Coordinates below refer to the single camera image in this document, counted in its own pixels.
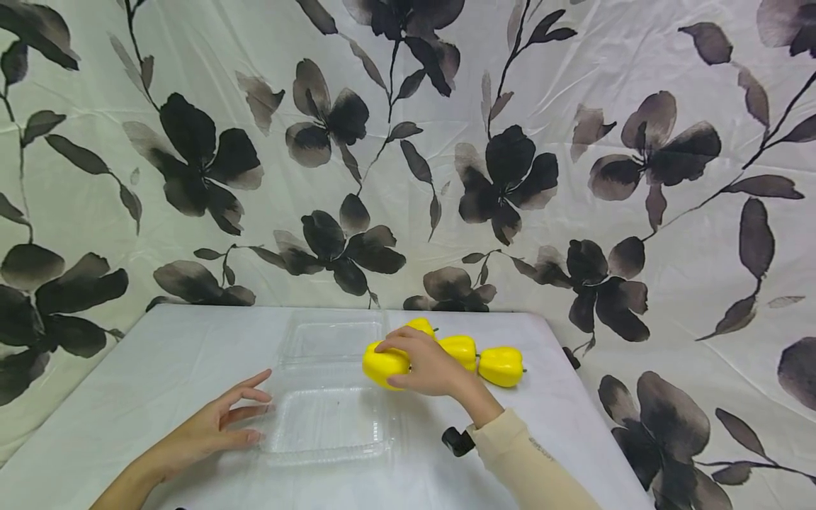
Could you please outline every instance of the table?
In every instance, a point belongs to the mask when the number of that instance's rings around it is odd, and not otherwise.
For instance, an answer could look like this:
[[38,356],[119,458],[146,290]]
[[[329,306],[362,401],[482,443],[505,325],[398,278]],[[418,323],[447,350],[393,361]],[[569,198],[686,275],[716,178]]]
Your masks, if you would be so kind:
[[[0,469],[4,508],[82,509],[145,449],[237,381],[271,365],[293,308],[161,305],[145,315]],[[392,327],[419,313],[389,311]],[[422,313],[439,334],[479,348],[511,344],[528,369],[497,398],[605,510],[652,508],[544,319],[524,313]],[[468,417],[446,397],[415,396],[410,448],[377,463],[269,468],[260,453],[215,456],[154,491],[147,509],[515,508],[477,453],[441,443]]]

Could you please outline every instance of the floral fabric backdrop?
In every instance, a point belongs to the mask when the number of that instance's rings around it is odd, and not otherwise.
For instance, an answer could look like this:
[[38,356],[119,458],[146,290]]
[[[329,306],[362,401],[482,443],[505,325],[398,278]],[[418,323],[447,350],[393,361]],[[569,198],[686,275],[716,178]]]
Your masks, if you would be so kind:
[[816,497],[816,2],[96,4],[0,0],[0,462],[156,304],[523,311],[656,508]]

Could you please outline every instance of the sleeve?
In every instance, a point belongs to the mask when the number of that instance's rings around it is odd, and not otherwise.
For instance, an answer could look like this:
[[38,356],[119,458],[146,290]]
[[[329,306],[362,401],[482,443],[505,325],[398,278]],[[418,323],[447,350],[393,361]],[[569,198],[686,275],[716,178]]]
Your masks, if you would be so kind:
[[520,510],[600,510],[512,410],[478,430],[471,425],[468,433],[485,468],[507,487]]

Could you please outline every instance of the bell pepper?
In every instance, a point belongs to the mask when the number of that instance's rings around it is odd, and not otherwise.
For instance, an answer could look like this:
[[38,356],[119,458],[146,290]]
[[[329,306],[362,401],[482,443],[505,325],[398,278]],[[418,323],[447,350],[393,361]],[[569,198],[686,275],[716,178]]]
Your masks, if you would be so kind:
[[479,375],[502,388],[512,388],[524,374],[521,352],[513,347],[485,349],[479,357]]
[[431,323],[428,322],[428,319],[425,317],[417,317],[413,321],[408,322],[406,326],[410,326],[417,331],[422,331],[423,333],[430,335],[431,338],[437,339],[437,335],[434,333]]
[[401,391],[388,384],[388,378],[395,374],[407,374],[410,371],[408,355],[399,349],[388,349],[382,353],[375,352],[380,342],[369,344],[362,355],[362,371],[371,380],[383,388]]
[[466,335],[454,335],[439,340],[439,344],[450,354],[460,365],[470,370],[476,371],[476,342]]

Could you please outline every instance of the clear plastic container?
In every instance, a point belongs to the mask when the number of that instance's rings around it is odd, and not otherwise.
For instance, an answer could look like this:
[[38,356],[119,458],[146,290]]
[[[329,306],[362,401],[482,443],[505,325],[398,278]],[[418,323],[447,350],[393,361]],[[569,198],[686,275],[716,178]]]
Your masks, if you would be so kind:
[[272,465],[363,460],[389,454],[399,410],[363,373],[366,346],[384,338],[382,312],[304,310],[292,314],[268,383],[275,411],[259,444]]

